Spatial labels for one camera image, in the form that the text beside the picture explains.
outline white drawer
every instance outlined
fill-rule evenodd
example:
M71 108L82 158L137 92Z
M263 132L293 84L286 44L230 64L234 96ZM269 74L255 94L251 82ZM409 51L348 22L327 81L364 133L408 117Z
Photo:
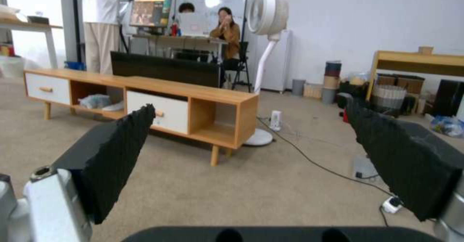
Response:
M135 91L127 91L127 113L140 109L150 103L156 110L164 113L162 117L157 116L153 120L153 125L165 128L170 131L176 131L187 134L188 109L187 101L176 100L172 98L150 95Z
M71 104L69 97L69 80L26 73L28 95L45 101Z

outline beige pants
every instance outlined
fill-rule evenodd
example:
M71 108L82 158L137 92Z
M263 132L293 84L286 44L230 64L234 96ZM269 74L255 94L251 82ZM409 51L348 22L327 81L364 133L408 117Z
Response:
M119 49L119 26L116 24L84 23L87 71L113 74L111 51Z

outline brown jacket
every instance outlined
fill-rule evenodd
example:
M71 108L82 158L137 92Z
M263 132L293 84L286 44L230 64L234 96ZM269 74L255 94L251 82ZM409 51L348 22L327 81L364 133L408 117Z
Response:
M212 30L209 35L214 38L224 36L224 39L229 44L225 48L225 58L234 58L240 50L240 27L234 24L232 27L228 26L223 29L219 29L219 26Z

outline person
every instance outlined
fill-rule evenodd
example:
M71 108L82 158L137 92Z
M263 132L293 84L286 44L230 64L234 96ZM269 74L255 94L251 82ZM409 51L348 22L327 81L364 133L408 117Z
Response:
M110 52L119 49L119 0L82 0L82 11L87 70L113 74Z
M219 22L217 27L210 32L210 36L226 40L225 58L221 69L221 87L225 82L225 70L237 70L240 62L240 27L232 17L231 9L222 7L217 12Z
M182 3L179 6L179 12L180 13L195 12L195 6L191 3Z

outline carpet floor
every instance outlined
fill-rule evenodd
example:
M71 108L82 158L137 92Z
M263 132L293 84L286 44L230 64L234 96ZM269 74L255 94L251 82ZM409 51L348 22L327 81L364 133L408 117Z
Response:
M21 79L0 79L0 93L0 172L12 176L22 197L34 169L55 161L101 122L58 105L45 121L43 103L25 97ZM258 115L272 110L283 112L282 136L333 171L352 176L353 158L365 156L336 105L262 91ZM464 151L462 140L441 137ZM92 240L120 241L152 226L384 225L378 206L386 194L321 170L277 136L265 147L242 147L231 158L222 154L217 167L209 165L210 154L201 145L149 136L119 201L93 227ZM407 209L386 218L392 226L432 234L432 222L419 222Z

